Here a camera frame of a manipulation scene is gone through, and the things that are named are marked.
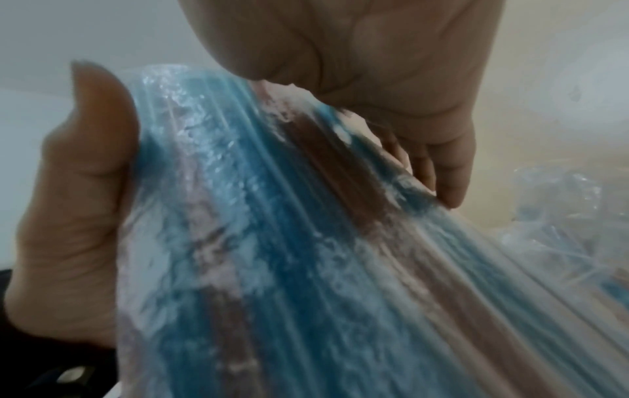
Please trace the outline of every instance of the blue and brown striped roll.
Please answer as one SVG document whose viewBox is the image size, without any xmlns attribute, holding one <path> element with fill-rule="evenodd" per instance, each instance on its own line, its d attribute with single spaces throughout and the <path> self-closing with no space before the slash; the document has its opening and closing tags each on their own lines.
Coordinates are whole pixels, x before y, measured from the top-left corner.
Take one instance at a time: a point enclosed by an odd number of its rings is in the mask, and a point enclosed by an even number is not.
<svg viewBox="0 0 629 398">
<path fill-rule="evenodd" d="M 181 66 L 129 87 L 125 397 L 629 397 L 618 336 L 332 109 Z"/>
</svg>

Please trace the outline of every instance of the human hand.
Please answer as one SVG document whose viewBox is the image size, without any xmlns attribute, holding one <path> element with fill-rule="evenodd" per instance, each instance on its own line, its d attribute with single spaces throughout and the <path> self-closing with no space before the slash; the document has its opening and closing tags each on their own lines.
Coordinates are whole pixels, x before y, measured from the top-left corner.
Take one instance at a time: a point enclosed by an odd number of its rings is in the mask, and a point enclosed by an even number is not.
<svg viewBox="0 0 629 398">
<path fill-rule="evenodd" d="M 110 348 L 117 228 L 139 125 L 116 77 L 87 63 L 72 72 L 75 109 L 43 143 L 5 307 L 34 336 Z"/>
<path fill-rule="evenodd" d="M 180 0 L 233 73 L 363 116 L 449 207 L 465 196 L 472 108 L 503 0 Z"/>
</svg>

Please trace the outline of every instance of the plastic bag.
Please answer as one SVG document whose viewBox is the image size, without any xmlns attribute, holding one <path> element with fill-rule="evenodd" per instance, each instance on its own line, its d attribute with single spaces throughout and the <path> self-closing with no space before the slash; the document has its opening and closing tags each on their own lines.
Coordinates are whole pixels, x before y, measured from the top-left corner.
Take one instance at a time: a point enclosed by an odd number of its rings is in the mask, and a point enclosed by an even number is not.
<svg viewBox="0 0 629 398">
<path fill-rule="evenodd" d="M 502 244 L 629 347 L 629 170 L 555 162 L 519 170 L 516 184 L 516 215 L 499 231 Z"/>
<path fill-rule="evenodd" d="M 336 112 L 149 68 L 120 232 L 125 397 L 629 396 L 629 355 Z"/>
</svg>

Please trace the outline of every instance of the black sleeve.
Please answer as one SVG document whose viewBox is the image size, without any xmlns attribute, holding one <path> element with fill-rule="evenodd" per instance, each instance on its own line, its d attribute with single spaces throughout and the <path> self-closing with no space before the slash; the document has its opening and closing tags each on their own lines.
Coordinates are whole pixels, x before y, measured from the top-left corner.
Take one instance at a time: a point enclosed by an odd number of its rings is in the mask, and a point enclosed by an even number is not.
<svg viewBox="0 0 629 398">
<path fill-rule="evenodd" d="M 102 398 L 117 381 L 115 351 L 37 338 L 13 327 L 4 307 L 10 277 L 10 271 L 0 271 L 0 396 Z"/>
</svg>

